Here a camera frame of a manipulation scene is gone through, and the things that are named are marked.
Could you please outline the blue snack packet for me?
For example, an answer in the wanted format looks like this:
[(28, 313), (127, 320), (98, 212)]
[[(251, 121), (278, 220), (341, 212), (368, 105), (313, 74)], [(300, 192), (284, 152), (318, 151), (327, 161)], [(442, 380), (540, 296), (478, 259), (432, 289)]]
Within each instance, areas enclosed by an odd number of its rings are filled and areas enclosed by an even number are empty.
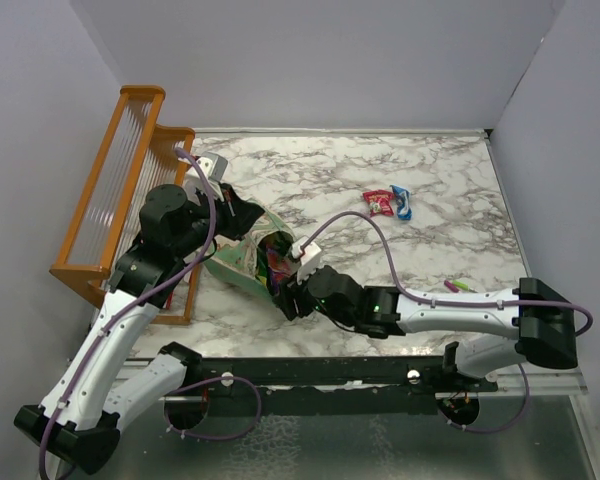
[(396, 215), (400, 220), (409, 221), (412, 218), (412, 209), (410, 206), (410, 192), (398, 185), (391, 186), (394, 199), (396, 201)]

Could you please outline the red snack packet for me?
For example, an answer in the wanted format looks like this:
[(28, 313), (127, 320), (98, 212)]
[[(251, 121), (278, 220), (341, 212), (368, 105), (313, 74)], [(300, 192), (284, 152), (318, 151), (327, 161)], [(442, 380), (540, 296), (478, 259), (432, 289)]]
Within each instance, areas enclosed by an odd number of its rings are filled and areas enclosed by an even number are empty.
[(394, 210), (391, 205), (391, 202), (394, 198), (392, 192), (383, 189), (365, 191), (362, 193), (362, 198), (368, 205), (369, 215), (371, 217), (377, 215), (394, 215)]

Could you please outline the purple snack packet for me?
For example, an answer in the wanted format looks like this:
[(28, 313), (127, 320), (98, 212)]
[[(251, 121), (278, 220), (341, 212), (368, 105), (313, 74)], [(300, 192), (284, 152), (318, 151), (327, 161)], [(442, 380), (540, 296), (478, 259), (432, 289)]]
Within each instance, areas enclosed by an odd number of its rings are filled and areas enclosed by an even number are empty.
[(267, 288), (271, 295), (279, 292), (281, 284), (298, 269), (298, 263), (273, 247), (266, 249)]

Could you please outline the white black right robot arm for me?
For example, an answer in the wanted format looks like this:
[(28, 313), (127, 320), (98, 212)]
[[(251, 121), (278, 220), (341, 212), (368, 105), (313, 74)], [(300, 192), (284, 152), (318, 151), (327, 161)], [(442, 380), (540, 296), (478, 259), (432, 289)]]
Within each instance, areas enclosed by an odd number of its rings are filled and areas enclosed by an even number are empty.
[(535, 278), (495, 292), (434, 294), (361, 286), (325, 266), (302, 281), (285, 280), (274, 302), (289, 320), (317, 312), (375, 339), (430, 331), (473, 333), (475, 339), (445, 348), (439, 378), (452, 391), (523, 362), (553, 370), (578, 365), (573, 310)]

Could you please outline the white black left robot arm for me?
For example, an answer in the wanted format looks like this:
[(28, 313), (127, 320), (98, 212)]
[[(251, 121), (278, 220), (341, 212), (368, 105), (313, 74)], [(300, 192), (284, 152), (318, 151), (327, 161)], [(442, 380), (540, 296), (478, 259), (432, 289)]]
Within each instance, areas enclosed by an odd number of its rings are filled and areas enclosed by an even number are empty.
[(190, 271), (186, 257), (194, 254), (200, 263), (216, 236), (240, 240), (265, 212), (228, 184), (218, 194), (205, 186), (197, 197), (192, 202), (174, 184), (149, 191), (138, 235), (116, 262), (98, 317), (73, 362), (39, 404), (17, 412), (14, 425), (38, 445), (41, 461), (53, 454), (92, 475), (153, 401), (171, 390), (190, 394), (200, 385), (195, 364), (165, 353), (138, 380), (113, 386), (131, 347)]

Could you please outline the green illustrated paper bag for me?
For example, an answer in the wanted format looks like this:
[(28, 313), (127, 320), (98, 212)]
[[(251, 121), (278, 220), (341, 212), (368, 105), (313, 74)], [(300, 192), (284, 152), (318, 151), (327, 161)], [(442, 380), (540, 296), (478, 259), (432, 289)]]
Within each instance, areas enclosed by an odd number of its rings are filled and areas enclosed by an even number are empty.
[(204, 265), (217, 280), (245, 292), (273, 301), (267, 288), (266, 249), (273, 247), (289, 254), (296, 241), (291, 228), (268, 209), (241, 240), (217, 236), (217, 251)]

